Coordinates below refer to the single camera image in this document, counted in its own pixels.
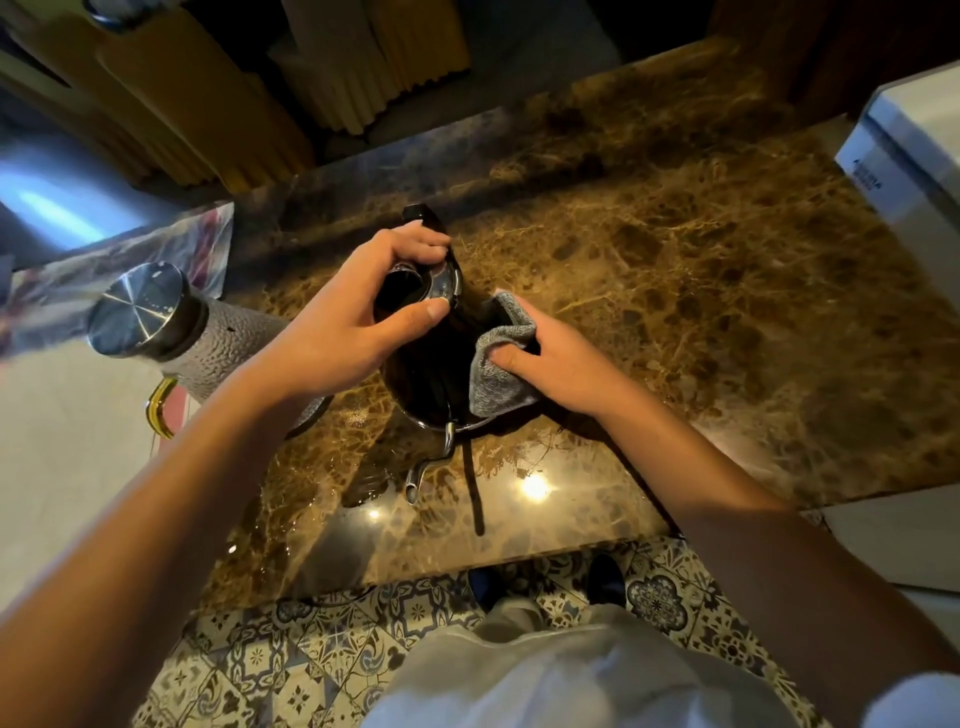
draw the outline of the silver lid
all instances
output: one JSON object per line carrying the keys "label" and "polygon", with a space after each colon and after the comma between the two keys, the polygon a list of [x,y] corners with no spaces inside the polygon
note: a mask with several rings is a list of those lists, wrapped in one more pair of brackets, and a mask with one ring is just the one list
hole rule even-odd
{"label": "silver lid", "polygon": [[182,349],[205,305],[171,263],[144,263],[127,271],[90,311],[86,340],[105,356],[164,360]]}

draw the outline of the brown marble surface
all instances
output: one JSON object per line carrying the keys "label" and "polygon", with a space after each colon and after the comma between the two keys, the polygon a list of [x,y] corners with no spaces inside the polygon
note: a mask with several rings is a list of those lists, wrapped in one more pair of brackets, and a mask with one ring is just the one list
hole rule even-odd
{"label": "brown marble surface", "polygon": [[[411,202],[447,222],[474,286],[582,330],[798,507],[960,479],[960,319],[728,46],[254,191],[227,299],[293,317]],[[667,530],[584,425],[521,413],[427,476],[413,507],[386,483],[440,441],[374,376],[281,448],[202,608]]]}

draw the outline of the white box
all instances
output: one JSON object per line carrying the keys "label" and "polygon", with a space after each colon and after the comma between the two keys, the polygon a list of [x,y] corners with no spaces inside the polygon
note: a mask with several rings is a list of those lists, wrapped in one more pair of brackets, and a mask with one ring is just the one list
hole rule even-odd
{"label": "white box", "polygon": [[879,89],[835,160],[960,311],[956,129],[958,65]]}

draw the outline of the left hand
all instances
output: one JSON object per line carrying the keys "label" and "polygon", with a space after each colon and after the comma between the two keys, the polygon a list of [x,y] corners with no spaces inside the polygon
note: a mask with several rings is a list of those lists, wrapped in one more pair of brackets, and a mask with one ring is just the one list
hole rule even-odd
{"label": "left hand", "polygon": [[423,336],[450,310],[446,299],[428,299],[375,324],[373,299],[387,272],[398,260],[439,263],[449,245],[448,235],[423,227],[420,220],[379,231],[353,251],[249,367],[278,386],[284,398],[325,397],[359,383],[397,347]]}

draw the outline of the black kettle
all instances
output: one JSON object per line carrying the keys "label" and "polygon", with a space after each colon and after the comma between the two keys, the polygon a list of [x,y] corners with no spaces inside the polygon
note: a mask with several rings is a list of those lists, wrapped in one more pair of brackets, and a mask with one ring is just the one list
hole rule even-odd
{"label": "black kettle", "polygon": [[[402,217],[404,223],[422,220],[425,227],[446,232],[443,222],[427,205],[408,205]],[[456,435],[493,419],[470,412],[470,363],[481,334],[512,323],[496,299],[482,297],[467,286],[452,247],[446,258],[433,266],[397,263],[373,303],[373,318],[379,322],[405,305],[440,297],[449,301],[449,314],[420,339],[397,349],[380,368],[403,413],[420,427],[444,433],[443,452],[420,460],[407,474],[404,495],[410,503],[417,501],[426,469],[453,457]],[[526,349],[539,353],[536,341]]]}

